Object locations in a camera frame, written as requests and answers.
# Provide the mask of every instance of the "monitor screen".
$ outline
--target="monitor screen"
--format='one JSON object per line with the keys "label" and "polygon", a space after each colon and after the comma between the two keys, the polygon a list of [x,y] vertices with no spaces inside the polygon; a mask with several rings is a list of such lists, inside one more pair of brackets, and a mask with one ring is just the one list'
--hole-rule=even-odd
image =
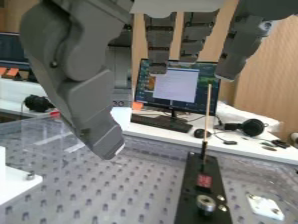
{"label": "monitor screen", "polygon": [[207,84],[211,83],[210,115],[215,115],[219,79],[215,78],[216,63],[189,64],[169,61],[165,75],[149,74],[149,61],[141,60],[134,101],[147,106],[191,113],[206,113]]}
{"label": "monitor screen", "polygon": [[17,33],[0,33],[0,64],[6,67],[29,65]]}

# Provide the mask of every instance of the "desk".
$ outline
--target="desk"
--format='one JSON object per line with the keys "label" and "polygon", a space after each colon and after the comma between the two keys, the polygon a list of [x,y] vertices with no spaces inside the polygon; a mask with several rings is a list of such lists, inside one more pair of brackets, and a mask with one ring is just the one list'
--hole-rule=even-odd
{"label": "desk", "polygon": [[30,118],[46,116],[47,113],[29,111],[25,105],[21,113],[21,103],[29,95],[46,96],[40,84],[0,78],[0,112]]}
{"label": "desk", "polygon": [[[157,114],[162,115],[159,112],[134,112],[138,114]],[[195,119],[199,115],[190,115],[189,120]],[[210,119],[208,131],[212,133],[212,121],[214,118]],[[202,146],[202,139],[196,139],[193,137],[193,132],[196,128],[203,128],[204,119],[199,119],[196,121],[190,122],[194,125],[189,133],[181,133],[170,130],[165,130],[161,128],[145,126],[141,124],[130,123],[127,130],[123,132],[126,135],[147,138],[151,140],[158,140],[162,142],[170,142],[179,145],[186,145],[191,147]],[[246,138],[243,139],[243,134],[240,132],[226,132],[218,134],[218,136],[226,140],[236,141],[236,145],[224,145],[222,140],[219,140],[214,135],[208,138],[207,149],[216,152],[230,153],[240,156],[247,156],[251,158],[258,158],[263,160],[270,160],[275,162],[282,162],[292,165],[298,165],[298,149],[292,146],[282,149],[276,147],[276,151],[268,151],[263,149],[263,142],[259,139],[272,140],[276,137],[268,132],[263,132],[255,139]]]}

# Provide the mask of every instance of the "screw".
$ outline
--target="screw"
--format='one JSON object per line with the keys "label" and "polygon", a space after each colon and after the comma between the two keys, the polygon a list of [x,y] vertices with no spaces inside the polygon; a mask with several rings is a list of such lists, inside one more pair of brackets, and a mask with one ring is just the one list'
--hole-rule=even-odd
{"label": "screw", "polygon": [[218,196],[216,196],[216,199],[220,200],[220,201],[224,201],[224,198],[223,198],[222,195],[218,195]]}
{"label": "screw", "polygon": [[264,28],[268,30],[271,27],[271,23],[264,23]]}
{"label": "screw", "polygon": [[226,208],[223,205],[219,205],[219,206],[218,206],[218,209],[219,209],[220,211],[223,211],[223,212],[227,211],[227,208]]}
{"label": "screw", "polygon": [[33,180],[34,179],[34,171],[30,171],[28,174],[26,174],[26,180]]}
{"label": "screw", "polygon": [[279,213],[279,210],[278,209],[271,209],[272,213],[278,214]]}

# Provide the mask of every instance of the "headphones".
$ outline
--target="headphones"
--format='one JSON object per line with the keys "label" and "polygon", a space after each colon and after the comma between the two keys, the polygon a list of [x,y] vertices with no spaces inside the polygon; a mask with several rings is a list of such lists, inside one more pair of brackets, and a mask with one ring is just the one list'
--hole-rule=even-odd
{"label": "headphones", "polygon": [[263,133],[264,124],[258,119],[248,119],[242,124],[240,123],[226,123],[223,125],[224,130],[235,131],[236,129],[250,136],[255,137]]}
{"label": "headphones", "polygon": [[25,98],[25,106],[29,110],[44,113],[49,108],[54,108],[49,100],[42,96],[30,95]]}

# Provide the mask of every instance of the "red object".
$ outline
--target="red object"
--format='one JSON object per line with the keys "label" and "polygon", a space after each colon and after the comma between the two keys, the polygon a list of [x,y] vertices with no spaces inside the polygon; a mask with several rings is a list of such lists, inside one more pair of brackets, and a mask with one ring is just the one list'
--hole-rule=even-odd
{"label": "red object", "polygon": [[59,117],[59,111],[54,110],[53,112],[49,113],[50,117]]}
{"label": "red object", "polygon": [[198,174],[196,186],[202,188],[211,188],[211,177],[207,175]]}

